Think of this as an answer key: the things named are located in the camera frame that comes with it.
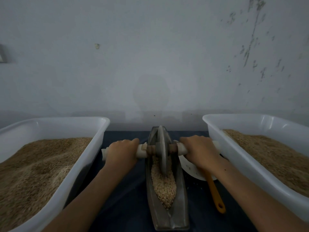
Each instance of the brown grain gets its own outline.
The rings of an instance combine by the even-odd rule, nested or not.
[[[0,231],[21,225],[45,206],[91,139],[35,141],[0,164]]]
[[[164,176],[160,171],[159,159],[153,156],[153,165],[151,168],[151,179],[154,191],[156,192],[159,200],[166,209],[172,206],[176,196],[176,182],[172,172],[171,157],[168,157],[168,174]]]
[[[309,197],[309,158],[262,135],[225,130],[237,144],[292,190]]]

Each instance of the orange handle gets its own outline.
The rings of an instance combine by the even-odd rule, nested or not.
[[[209,185],[209,189],[211,190],[211,195],[213,197],[213,200],[214,200],[214,204],[217,208],[217,210],[224,214],[226,212],[225,210],[225,205],[220,197],[220,194],[216,188],[216,185],[214,184],[214,181],[211,177],[211,174],[207,171],[207,170],[203,170],[203,169],[199,169],[199,171],[201,173],[203,173],[204,177],[206,178],[207,180],[207,183]]]

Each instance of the forearm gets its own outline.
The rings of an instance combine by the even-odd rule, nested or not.
[[[213,174],[242,207],[259,232],[308,231],[305,222],[242,175],[229,161],[220,158],[220,169]]]
[[[87,231],[122,178],[122,173],[115,171],[115,168],[104,166],[91,183],[43,231]]]

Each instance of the table surface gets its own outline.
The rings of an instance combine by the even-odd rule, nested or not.
[[[209,136],[207,131],[169,131],[172,140],[193,135]],[[139,138],[148,139],[148,131],[106,131],[102,148],[111,143]],[[95,158],[78,195],[104,166],[102,152]],[[215,185],[225,204],[226,213],[220,214],[214,205],[207,182],[183,171],[187,187],[190,229],[188,231],[257,231],[238,203],[218,181]],[[89,231],[155,231],[147,201],[145,160],[139,160],[107,199]]]

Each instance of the white tray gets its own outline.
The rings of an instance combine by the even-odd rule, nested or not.
[[[222,154],[251,181],[309,222],[309,198],[293,191],[251,157],[223,129],[248,135],[265,135],[305,156],[309,156],[309,128],[278,117],[262,114],[210,114],[203,116],[209,136],[219,142]]]
[[[48,203],[31,219],[11,230],[41,231],[63,209],[73,183],[91,164],[101,148],[110,121],[104,117],[35,118],[0,129],[0,162],[15,154],[23,145],[41,139],[93,137]]]

